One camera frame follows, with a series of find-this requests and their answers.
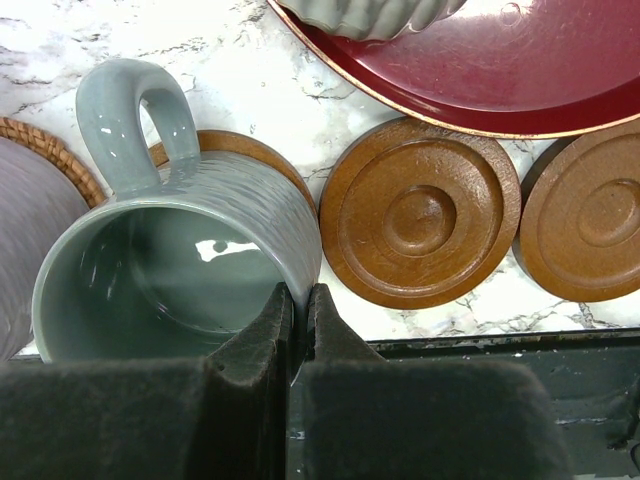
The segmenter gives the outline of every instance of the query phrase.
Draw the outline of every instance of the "mug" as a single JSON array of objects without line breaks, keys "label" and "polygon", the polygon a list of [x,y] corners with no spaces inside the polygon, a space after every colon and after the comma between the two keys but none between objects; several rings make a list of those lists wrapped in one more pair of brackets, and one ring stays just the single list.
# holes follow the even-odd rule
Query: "mug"
[{"label": "mug", "polygon": [[31,296],[40,265],[54,242],[89,211],[55,166],[0,138],[0,360],[31,341]]},{"label": "mug", "polygon": [[[169,168],[154,167],[143,105]],[[284,175],[231,152],[200,153],[187,100],[157,65],[110,60],[81,82],[83,139],[114,196],[73,224],[36,280],[45,361],[208,355],[286,282],[306,322],[322,248],[317,218]]]}]

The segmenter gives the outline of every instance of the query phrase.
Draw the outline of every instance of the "mug rim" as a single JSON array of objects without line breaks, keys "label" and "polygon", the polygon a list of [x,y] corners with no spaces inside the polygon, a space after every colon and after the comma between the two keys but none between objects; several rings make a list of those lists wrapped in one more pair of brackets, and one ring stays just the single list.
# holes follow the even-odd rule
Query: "mug rim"
[{"label": "mug rim", "polygon": [[[71,241],[80,231],[86,226],[92,225],[93,223],[99,222],[100,220],[104,220],[108,217],[115,216],[118,214],[122,214],[128,211],[142,209],[142,208],[168,208],[168,209],[176,209],[176,210],[184,210],[188,212],[198,213],[201,215],[205,215],[209,218],[218,220],[225,225],[233,228],[238,233],[245,236],[248,240],[255,243],[260,251],[266,255],[269,260],[275,265],[275,267],[280,272],[282,279],[284,280],[287,288],[291,290],[291,285],[296,283],[295,276],[291,273],[289,269],[287,269],[285,262],[283,262],[278,256],[273,252],[273,249],[269,247],[260,237],[255,234],[255,232],[238,222],[233,217],[229,215],[225,215],[222,212],[216,210],[210,210],[207,208],[203,208],[198,204],[198,202],[192,202],[189,200],[177,200],[170,199],[162,196],[148,196],[143,199],[127,199],[127,200],[115,200],[115,197],[112,197],[108,200],[109,203],[100,205],[95,210],[90,210],[84,216],[80,217],[76,220],[53,244],[49,252],[47,253],[45,259],[40,266],[40,270],[38,271],[38,276],[36,277],[36,281],[33,287],[33,295],[31,297],[31,319],[33,326],[33,337],[36,343],[36,347],[38,349],[38,353],[42,357],[44,362],[50,363],[55,361],[52,359],[49,350],[47,349],[46,342],[44,339],[43,329],[42,329],[42,296],[44,292],[44,286],[48,280],[49,274],[53,265],[55,264],[59,254],[66,247],[67,242]],[[291,292],[291,296],[293,298],[293,302],[296,307],[300,307],[300,299],[296,298],[294,292]]]}]

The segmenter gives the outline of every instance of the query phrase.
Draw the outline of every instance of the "mug handle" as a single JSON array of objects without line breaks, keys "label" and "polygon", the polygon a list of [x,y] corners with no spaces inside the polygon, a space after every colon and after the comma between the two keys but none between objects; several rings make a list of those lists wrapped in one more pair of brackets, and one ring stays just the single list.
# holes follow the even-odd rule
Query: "mug handle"
[{"label": "mug handle", "polygon": [[108,60],[80,82],[76,116],[89,153],[116,194],[160,184],[140,124],[141,104],[170,161],[200,159],[196,128],[178,82],[153,63]]}]

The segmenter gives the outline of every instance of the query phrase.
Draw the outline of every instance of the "red tray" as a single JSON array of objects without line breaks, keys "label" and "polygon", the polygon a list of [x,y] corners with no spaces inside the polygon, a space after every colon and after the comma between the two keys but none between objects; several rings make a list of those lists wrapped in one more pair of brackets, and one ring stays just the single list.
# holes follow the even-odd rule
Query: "red tray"
[{"label": "red tray", "polygon": [[326,35],[269,2],[348,81],[436,125],[548,138],[640,117],[640,0],[468,0],[388,43]]}]

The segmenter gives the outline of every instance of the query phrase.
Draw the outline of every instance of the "fluted dish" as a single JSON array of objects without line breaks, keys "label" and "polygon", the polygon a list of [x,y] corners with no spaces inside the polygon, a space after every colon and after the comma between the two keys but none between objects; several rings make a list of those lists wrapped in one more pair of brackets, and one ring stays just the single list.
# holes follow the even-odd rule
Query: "fluted dish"
[{"label": "fluted dish", "polygon": [[391,40],[453,15],[466,0],[277,0],[300,20],[353,40]]}]

